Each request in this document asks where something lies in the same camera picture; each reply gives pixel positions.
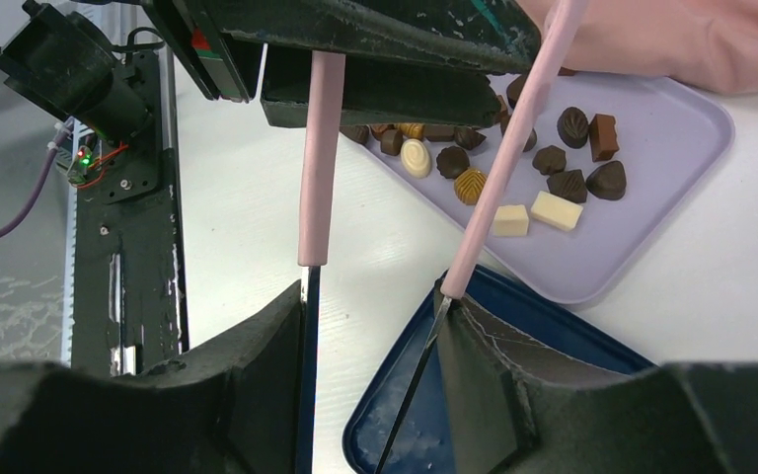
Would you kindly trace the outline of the pink handled metal tongs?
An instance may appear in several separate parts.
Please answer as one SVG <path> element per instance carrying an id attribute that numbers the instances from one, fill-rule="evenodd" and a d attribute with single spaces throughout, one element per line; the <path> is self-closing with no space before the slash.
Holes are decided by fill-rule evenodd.
<path id="1" fill-rule="evenodd" d="M 587 2 L 558 1 L 544 23 L 541 48 L 520 96 L 518 109 L 497 150 L 486 185 L 476 204 L 462 243 L 435 297 L 434 320 L 423 345 L 417 366 L 376 469 L 382 471 L 396 436 L 416 395 L 422 374 L 452 305 L 465 294 L 477 260 L 489 235 L 494 215 L 539 114 L 545 108 L 553 81 L 557 78 L 570 45 L 587 9 Z M 320 319 L 320 274 L 328 261 L 332 217 L 333 186 L 346 57 L 340 53 L 312 52 L 308 116 L 303 152 L 299 202 L 297 263 L 303 269 L 300 302 L 302 309 L 303 377 L 299 407 L 312 414 L 316 402 Z"/>

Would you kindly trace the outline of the white square chocolate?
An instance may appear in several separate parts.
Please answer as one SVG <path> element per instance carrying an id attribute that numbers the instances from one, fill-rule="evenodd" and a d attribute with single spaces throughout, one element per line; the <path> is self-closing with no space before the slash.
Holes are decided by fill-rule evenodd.
<path id="1" fill-rule="evenodd" d="M 528 233 L 530 217 L 524 204 L 500 206 L 494 215 L 491 235 L 494 237 L 524 237 Z"/>

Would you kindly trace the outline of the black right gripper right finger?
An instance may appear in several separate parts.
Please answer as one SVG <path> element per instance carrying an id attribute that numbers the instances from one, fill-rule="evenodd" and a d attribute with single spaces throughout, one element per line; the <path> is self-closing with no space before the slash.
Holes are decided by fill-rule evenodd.
<path id="1" fill-rule="evenodd" d="M 460 473 L 758 473 L 758 363 L 626 375 L 472 299 L 451 306 L 437 348 Z"/>

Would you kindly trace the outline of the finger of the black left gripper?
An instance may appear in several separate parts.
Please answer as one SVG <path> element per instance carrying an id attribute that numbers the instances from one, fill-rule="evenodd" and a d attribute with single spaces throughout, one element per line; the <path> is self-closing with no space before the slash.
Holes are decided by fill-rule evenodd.
<path id="1" fill-rule="evenodd" d="M 514 1 L 190 1 L 234 40 L 504 74 L 524 72 L 541 32 Z"/>
<path id="2" fill-rule="evenodd" d="M 268 48 L 261 104 L 270 125 L 306 125 L 311 62 L 310 50 Z M 358 56 L 345 60 L 343 125 L 414 122 L 489 127 L 500 111 L 500 101 L 483 74 Z"/>

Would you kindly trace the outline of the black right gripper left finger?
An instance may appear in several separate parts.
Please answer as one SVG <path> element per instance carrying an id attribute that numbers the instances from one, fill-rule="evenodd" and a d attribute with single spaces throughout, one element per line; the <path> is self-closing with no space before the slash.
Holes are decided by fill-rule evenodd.
<path id="1" fill-rule="evenodd" d="M 137 375 L 0 362 L 0 473 L 298 473 L 301 286 Z"/>

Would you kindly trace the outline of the white rectangular chocolate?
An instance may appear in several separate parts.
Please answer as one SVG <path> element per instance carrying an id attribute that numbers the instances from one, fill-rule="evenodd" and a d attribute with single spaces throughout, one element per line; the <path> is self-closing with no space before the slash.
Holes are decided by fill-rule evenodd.
<path id="1" fill-rule="evenodd" d="M 530 207 L 535 220 L 565 232 L 571 232 L 583 213 L 583 206 L 545 191 L 540 191 Z"/>

